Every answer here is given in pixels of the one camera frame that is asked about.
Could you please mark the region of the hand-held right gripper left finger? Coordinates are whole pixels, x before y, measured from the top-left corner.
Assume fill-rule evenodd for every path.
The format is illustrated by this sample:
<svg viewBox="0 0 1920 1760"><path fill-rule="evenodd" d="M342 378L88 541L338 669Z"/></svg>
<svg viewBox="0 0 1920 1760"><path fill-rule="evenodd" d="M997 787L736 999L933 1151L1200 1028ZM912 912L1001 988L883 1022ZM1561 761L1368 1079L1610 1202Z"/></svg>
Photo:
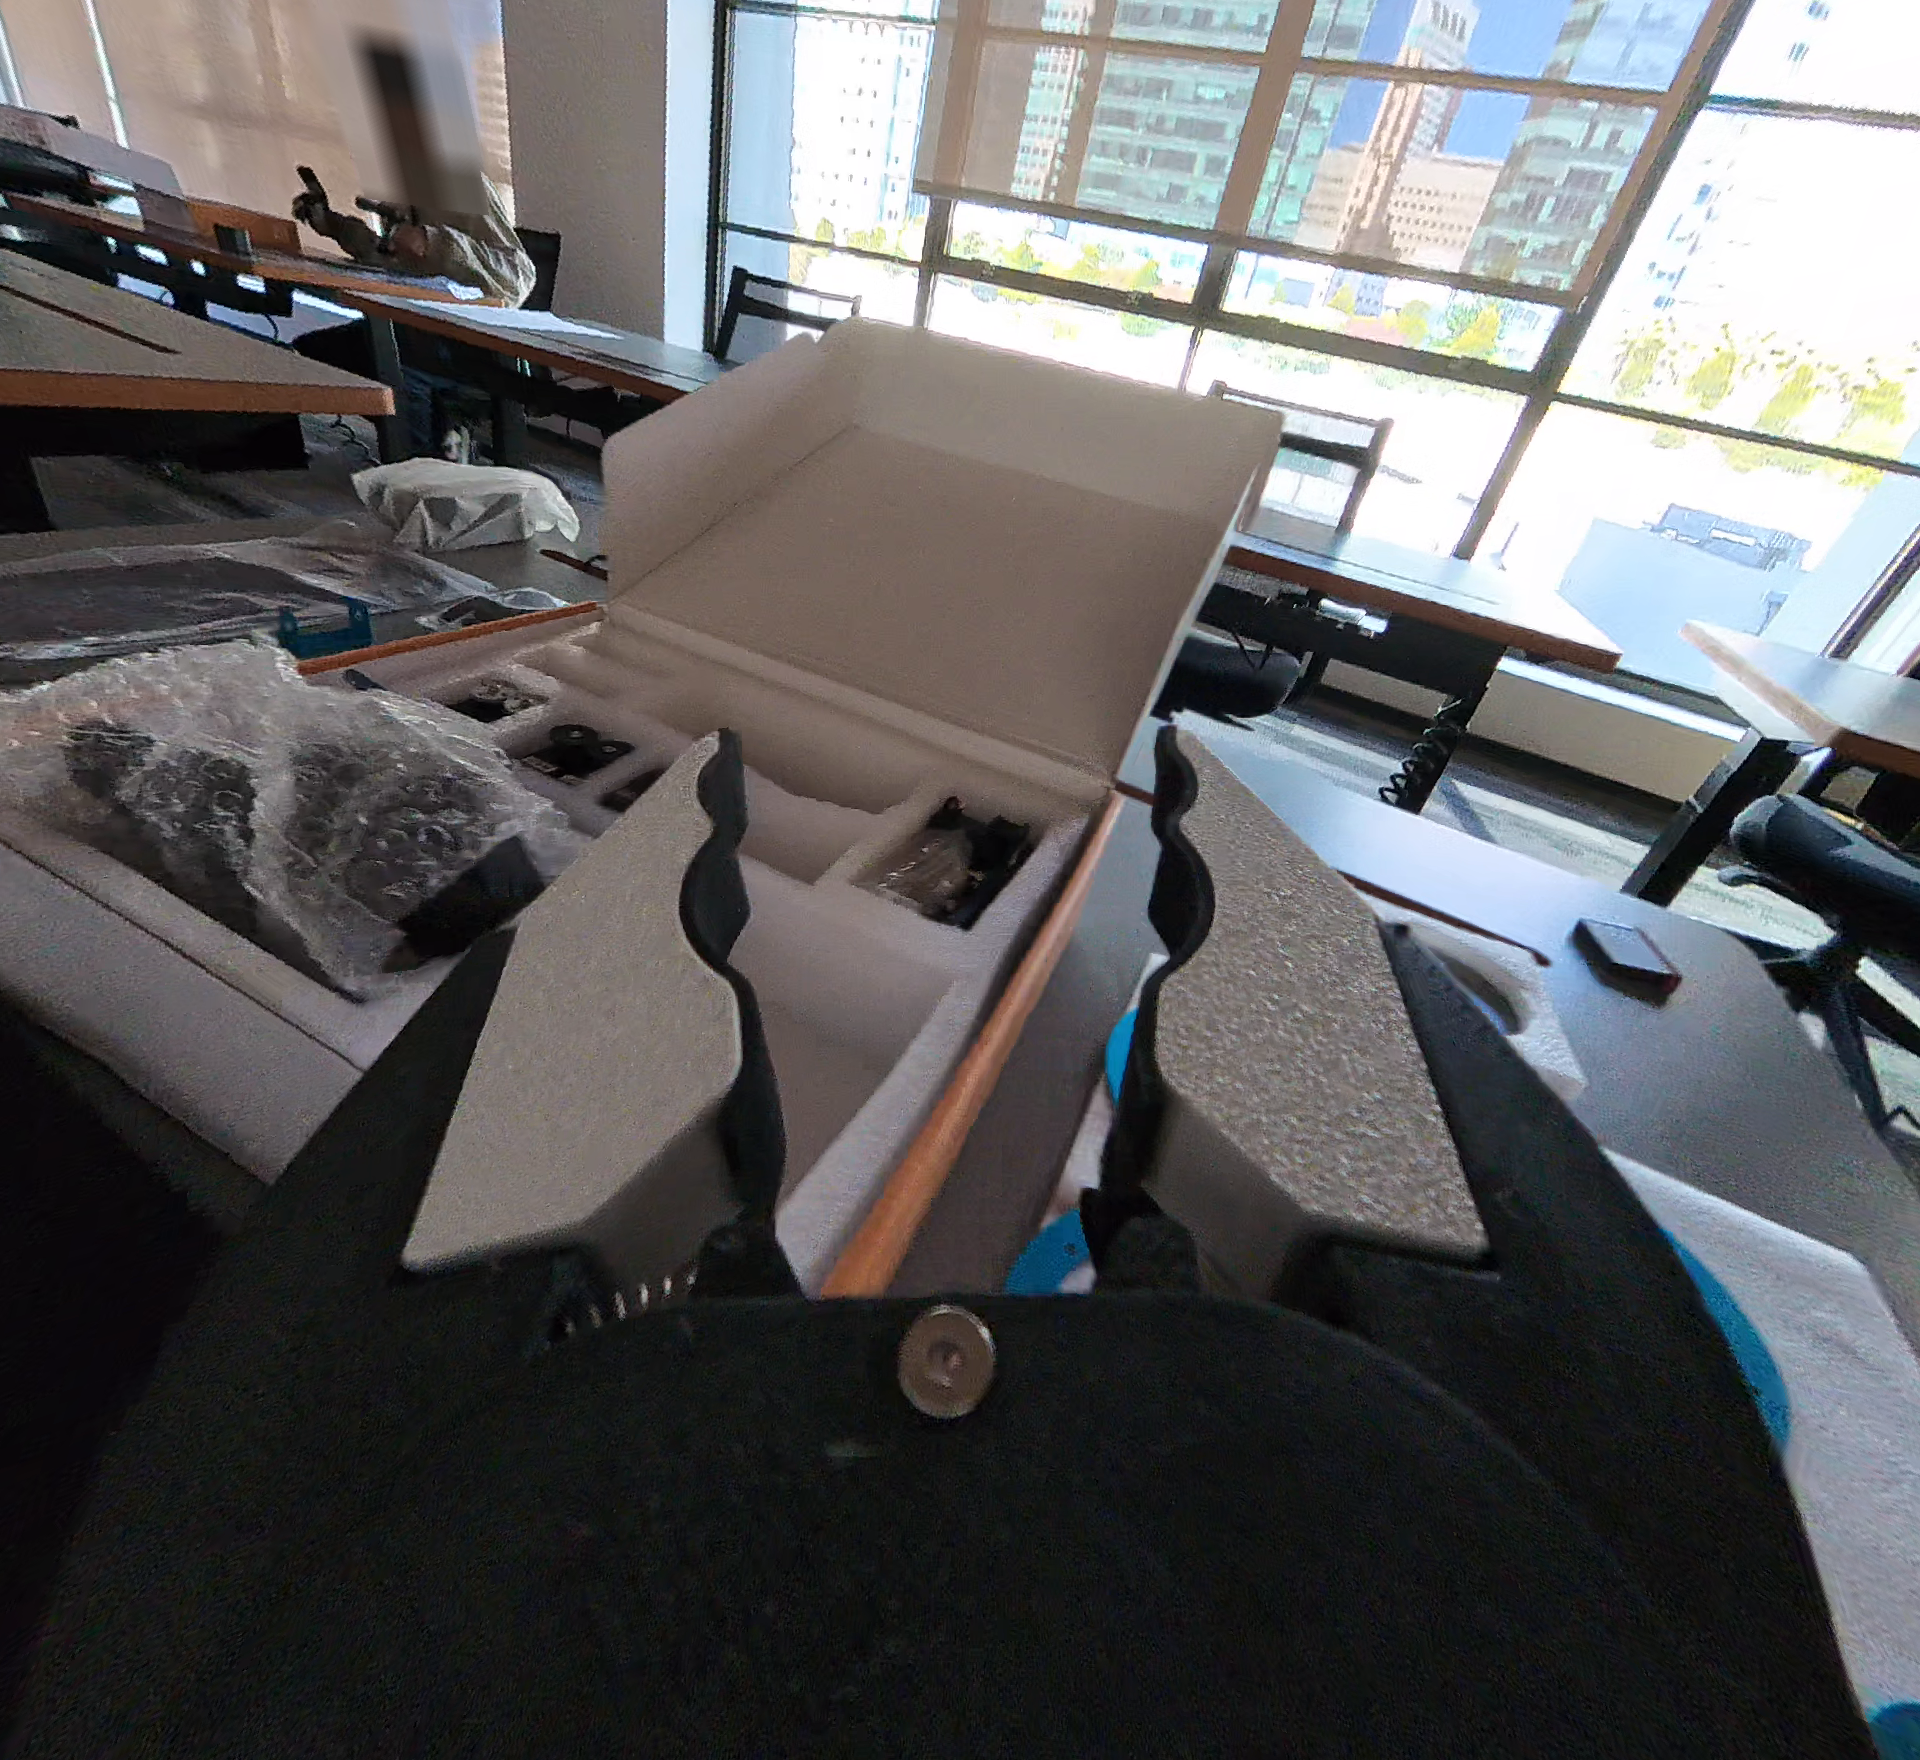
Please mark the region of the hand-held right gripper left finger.
<svg viewBox="0 0 1920 1760"><path fill-rule="evenodd" d="M696 741L510 930L402 1261L587 1256L620 1292L794 1284L779 1079L734 961L738 737Z"/></svg>

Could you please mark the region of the white cardboard kit box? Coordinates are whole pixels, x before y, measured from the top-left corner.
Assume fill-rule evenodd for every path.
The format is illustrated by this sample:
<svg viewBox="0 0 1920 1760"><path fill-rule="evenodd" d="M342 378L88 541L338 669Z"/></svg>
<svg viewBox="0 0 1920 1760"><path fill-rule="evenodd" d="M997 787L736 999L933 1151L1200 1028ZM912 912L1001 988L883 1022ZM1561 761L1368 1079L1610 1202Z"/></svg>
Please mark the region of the white cardboard kit box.
<svg viewBox="0 0 1920 1760"><path fill-rule="evenodd" d="M612 439L612 577L600 610L633 588L692 591L722 613L826 612L857 588L877 591L888 615L983 594L1019 610L1089 604L1138 657L1161 644L1150 703L1276 439L1272 423L1230 403L844 322ZM1063 889L1086 874L1086 843ZM997 1079L993 1054L1020 1031L1019 991L1047 980L1066 938L1063 889L1054 933L1006 988L1006 1028L983 1038L930 1123L968 1125ZM419 1202L428 1153L452 1117L452 1045L478 1038L482 991L496 987L509 943L485 935L424 1009L424 1038L404 1038L292 1168L316 1177L323 1153L350 1140L407 1141L415 1160L398 1200L402 1267L402 1213ZM800 1282L782 1255L803 1291L830 1280Z"/></svg>

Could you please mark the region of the black office chair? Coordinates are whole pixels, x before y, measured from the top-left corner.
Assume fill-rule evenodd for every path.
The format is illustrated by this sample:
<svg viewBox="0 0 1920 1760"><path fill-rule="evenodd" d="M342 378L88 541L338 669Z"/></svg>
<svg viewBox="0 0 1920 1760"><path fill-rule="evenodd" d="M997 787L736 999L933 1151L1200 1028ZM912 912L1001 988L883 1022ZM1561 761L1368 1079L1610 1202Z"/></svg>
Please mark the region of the black office chair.
<svg viewBox="0 0 1920 1760"><path fill-rule="evenodd" d="M1280 519L1297 519L1327 525L1340 537L1353 532L1379 474L1392 418L1288 406L1219 378L1209 388L1209 399L1261 408L1282 422L1266 484L1241 517L1241 531L1275 538ZM1241 725L1276 711L1299 683L1314 689L1323 669L1323 657L1310 652L1290 680L1272 644L1248 648L1233 632L1219 640L1197 629L1183 645L1154 713L1169 720L1186 710Z"/></svg>
<svg viewBox="0 0 1920 1760"><path fill-rule="evenodd" d="M1761 885L1815 914L1824 941L1789 950L1746 935L1764 974L1824 1028L1859 1107L1883 1137L1915 1141L1916 1116L1883 1098L1866 1037L1916 1054L1918 1027L1859 974L1870 957L1918 960L1918 867L1847 816L1803 796L1769 796L1730 830L1728 885Z"/></svg>
<svg viewBox="0 0 1920 1760"><path fill-rule="evenodd" d="M726 365L744 365L798 334L824 334L861 312L861 296L782 282L732 267L711 349Z"/></svg>

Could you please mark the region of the large bag with black plate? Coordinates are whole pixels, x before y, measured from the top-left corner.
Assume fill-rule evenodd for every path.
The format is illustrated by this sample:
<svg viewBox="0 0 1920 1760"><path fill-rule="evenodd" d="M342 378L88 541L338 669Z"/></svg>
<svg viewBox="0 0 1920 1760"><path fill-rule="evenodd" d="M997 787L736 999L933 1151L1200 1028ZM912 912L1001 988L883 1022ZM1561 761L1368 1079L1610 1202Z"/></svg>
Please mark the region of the large bag with black plate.
<svg viewBox="0 0 1920 1760"><path fill-rule="evenodd" d="M115 545L2 567L2 683L34 686L103 660L274 635L281 613L344 627L488 594L470 573L352 525L182 545Z"/></svg>

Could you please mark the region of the bubble wrap package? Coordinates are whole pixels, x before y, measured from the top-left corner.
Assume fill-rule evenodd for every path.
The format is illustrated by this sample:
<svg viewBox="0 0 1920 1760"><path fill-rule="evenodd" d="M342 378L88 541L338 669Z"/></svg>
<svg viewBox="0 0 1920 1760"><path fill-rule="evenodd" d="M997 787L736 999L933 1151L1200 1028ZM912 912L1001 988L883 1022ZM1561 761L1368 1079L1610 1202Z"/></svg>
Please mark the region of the bubble wrap package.
<svg viewBox="0 0 1920 1760"><path fill-rule="evenodd" d="M2 771L6 811L355 1003L459 955L590 843L478 722L301 678L266 641L6 689Z"/></svg>

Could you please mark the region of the blue round metal plate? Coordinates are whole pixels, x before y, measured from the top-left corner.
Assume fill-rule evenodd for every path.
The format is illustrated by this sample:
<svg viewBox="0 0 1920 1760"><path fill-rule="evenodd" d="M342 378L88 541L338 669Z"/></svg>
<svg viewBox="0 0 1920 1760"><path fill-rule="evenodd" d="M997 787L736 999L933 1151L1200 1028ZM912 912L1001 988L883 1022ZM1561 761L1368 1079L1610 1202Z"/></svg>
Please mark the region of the blue round metal plate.
<svg viewBox="0 0 1920 1760"><path fill-rule="evenodd" d="M1762 1417L1776 1453L1786 1459L1789 1456L1794 1412L1783 1367L1738 1296L1678 1235L1668 1227L1664 1227L1664 1235L1686 1268L1701 1302L1715 1319L1723 1341L1728 1344L1746 1391Z"/></svg>
<svg viewBox="0 0 1920 1760"><path fill-rule="evenodd" d="M1095 1284L1091 1242L1084 1223L1089 1188L1059 1195L1014 1258L1003 1292L1011 1296L1087 1295Z"/></svg>

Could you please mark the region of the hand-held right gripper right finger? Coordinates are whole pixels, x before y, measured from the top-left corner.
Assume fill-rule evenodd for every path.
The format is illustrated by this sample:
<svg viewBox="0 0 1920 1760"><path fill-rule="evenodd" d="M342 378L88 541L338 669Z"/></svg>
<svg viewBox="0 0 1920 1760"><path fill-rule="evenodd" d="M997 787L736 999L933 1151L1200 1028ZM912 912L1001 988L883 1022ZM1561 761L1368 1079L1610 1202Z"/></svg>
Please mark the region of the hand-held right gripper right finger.
<svg viewBox="0 0 1920 1760"><path fill-rule="evenodd" d="M1334 1249L1482 1267L1377 914L1174 724L1150 827L1161 955L1082 1195L1095 1284L1284 1295Z"/></svg>

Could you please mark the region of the white crumpled plastic bag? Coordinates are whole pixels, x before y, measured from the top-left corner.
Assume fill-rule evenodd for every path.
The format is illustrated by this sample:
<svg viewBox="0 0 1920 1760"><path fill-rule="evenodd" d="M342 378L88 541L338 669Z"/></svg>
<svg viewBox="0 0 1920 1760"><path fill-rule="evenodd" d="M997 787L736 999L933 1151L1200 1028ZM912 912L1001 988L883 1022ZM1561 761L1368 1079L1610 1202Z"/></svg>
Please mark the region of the white crumpled plastic bag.
<svg viewBox="0 0 1920 1760"><path fill-rule="evenodd" d="M583 531L558 484L526 467L418 456L364 467L352 486L394 545L418 555L573 541Z"/></svg>

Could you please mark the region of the large window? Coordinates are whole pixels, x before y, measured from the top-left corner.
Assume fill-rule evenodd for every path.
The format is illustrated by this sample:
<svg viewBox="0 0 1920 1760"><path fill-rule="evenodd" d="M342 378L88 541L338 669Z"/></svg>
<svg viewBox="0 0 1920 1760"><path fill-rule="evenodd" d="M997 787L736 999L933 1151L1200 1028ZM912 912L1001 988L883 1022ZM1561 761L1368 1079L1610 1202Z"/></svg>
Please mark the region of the large window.
<svg viewBox="0 0 1920 1760"><path fill-rule="evenodd" d="M1686 621L1838 640L1916 545L1916 0L1733 0L1572 302L916 187L940 0L722 0L713 299L1392 418L1353 531L1553 591L1642 682Z"/></svg>

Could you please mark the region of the small black red device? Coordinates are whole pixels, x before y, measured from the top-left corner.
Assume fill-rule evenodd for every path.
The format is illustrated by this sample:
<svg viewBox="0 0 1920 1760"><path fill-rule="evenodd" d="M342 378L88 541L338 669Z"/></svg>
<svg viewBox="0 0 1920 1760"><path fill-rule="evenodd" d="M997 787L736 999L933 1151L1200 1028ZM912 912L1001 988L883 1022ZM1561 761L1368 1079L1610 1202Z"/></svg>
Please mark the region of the small black red device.
<svg viewBox="0 0 1920 1760"><path fill-rule="evenodd" d="M1668 955L1633 926L1581 918L1572 939L1597 980L1635 999L1668 1003L1683 981Z"/></svg>

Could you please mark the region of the black labelled servo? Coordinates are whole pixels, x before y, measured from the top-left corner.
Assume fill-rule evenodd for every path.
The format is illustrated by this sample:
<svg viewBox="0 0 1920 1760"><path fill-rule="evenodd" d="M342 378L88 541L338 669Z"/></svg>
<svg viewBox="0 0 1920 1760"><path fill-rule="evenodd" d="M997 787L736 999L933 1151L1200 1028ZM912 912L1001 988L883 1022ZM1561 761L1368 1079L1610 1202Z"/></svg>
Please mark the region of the black labelled servo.
<svg viewBox="0 0 1920 1760"><path fill-rule="evenodd" d="M633 743L610 738L587 724L557 724L526 746L516 764L542 778L577 787L633 755Z"/></svg>

